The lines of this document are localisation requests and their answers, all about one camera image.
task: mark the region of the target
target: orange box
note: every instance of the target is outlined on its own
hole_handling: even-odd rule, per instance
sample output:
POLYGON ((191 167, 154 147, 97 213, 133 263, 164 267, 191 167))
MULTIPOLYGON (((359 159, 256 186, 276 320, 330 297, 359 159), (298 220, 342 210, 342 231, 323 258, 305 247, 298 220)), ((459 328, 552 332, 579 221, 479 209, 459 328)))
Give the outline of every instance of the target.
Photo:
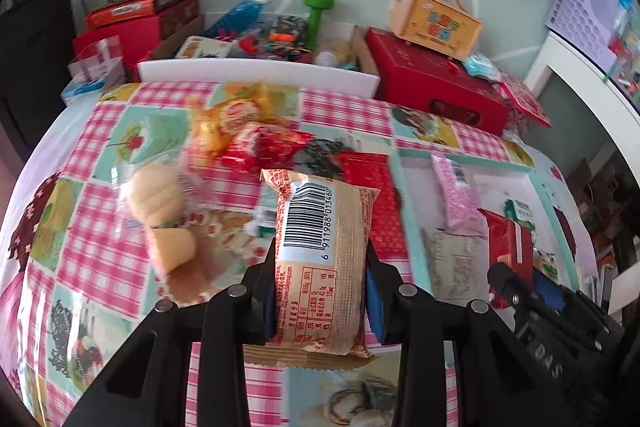
POLYGON ((457 7, 443 0, 394 0, 387 24, 402 40, 464 60, 483 24, 466 12, 460 0, 456 3, 457 7))

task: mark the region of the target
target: gift box lid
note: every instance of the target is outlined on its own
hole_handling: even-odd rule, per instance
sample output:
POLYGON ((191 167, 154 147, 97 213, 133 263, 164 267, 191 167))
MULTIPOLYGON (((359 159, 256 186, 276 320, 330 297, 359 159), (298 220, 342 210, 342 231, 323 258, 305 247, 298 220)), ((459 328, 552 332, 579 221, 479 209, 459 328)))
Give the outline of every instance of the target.
POLYGON ((379 44, 374 54, 376 61, 383 59, 393 68, 404 68, 425 77, 455 84, 502 105, 502 99, 487 81, 470 76, 462 65, 450 57, 421 46, 408 45, 392 33, 378 28, 369 29, 367 40, 369 39, 376 40, 379 44))

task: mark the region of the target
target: barcode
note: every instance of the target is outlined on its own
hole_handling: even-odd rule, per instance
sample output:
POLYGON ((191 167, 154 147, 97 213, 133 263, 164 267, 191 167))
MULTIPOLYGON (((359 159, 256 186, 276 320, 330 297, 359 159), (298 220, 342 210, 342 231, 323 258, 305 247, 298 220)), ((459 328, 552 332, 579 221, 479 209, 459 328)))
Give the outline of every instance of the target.
POLYGON ((453 174, 456 176, 456 181, 460 185, 466 185, 466 176, 465 171, 462 169, 460 164, 456 162, 451 162, 451 166, 453 167, 453 174))
POLYGON ((303 180, 291 184, 278 258, 297 263, 334 263, 334 188, 303 180))
POLYGON ((284 247, 324 250, 322 232, 325 194, 325 187, 313 182, 306 183, 296 191, 289 202, 282 242, 284 247))

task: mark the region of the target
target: plastic bottle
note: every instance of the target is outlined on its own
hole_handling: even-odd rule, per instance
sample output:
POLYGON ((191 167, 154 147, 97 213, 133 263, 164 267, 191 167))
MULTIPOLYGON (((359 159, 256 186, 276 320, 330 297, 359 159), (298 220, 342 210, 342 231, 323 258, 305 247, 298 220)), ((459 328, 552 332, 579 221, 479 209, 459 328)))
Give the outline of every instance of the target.
POLYGON ((249 29, 255 24, 269 0, 244 0, 236 4, 220 19, 213 23, 202 34, 203 37, 215 39, 218 37, 229 38, 249 29))

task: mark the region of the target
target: blue tape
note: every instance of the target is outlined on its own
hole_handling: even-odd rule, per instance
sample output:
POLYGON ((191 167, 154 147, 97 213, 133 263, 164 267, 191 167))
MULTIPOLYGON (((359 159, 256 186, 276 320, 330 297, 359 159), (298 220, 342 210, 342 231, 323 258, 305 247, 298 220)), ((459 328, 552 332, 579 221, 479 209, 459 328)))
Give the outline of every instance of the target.
POLYGON ((376 281, 373 279, 369 267, 366 272, 366 292, 367 292, 367 315, 369 315, 369 326, 375 334, 379 343, 385 338, 385 317, 382 312, 382 300, 376 281))

